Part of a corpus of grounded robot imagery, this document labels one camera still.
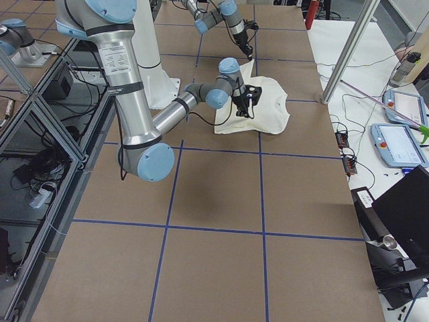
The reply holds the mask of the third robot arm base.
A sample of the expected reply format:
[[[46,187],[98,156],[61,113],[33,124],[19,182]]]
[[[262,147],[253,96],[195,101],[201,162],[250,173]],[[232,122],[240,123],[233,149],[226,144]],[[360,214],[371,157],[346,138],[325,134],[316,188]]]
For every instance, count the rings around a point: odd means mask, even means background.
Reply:
[[[1,49],[18,67],[41,68],[48,59],[25,22],[18,18],[1,22]]]

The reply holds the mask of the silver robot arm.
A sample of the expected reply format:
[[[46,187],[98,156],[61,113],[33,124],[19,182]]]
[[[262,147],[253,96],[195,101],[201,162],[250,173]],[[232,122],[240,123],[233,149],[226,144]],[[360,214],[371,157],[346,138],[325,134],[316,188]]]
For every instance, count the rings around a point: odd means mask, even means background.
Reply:
[[[159,113],[152,115],[142,78],[142,58],[159,68],[160,57],[154,18],[148,1],[57,1],[56,25],[61,34],[88,40],[97,48],[115,98],[121,143],[118,163],[122,172],[157,182],[169,175],[174,151],[163,136],[179,124],[199,103],[214,109],[230,103],[239,117],[247,117],[261,88],[248,85],[234,58],[219,63],[213,83],[188,85]]]
[[[212,4],[214,9],[207,11],[198,5],[198,1],[183,0],[180,1],[193,18],[194,25],[200,34],[207,33],[213,27],[224,23],[229,37],[247,57],[253,60],[253,47],[250,44],[252,38],[249,38],[247,31],[253,30],[256,35],[259,26],[255,20],[243,19],[235,1],[221,1],[218,5]]]

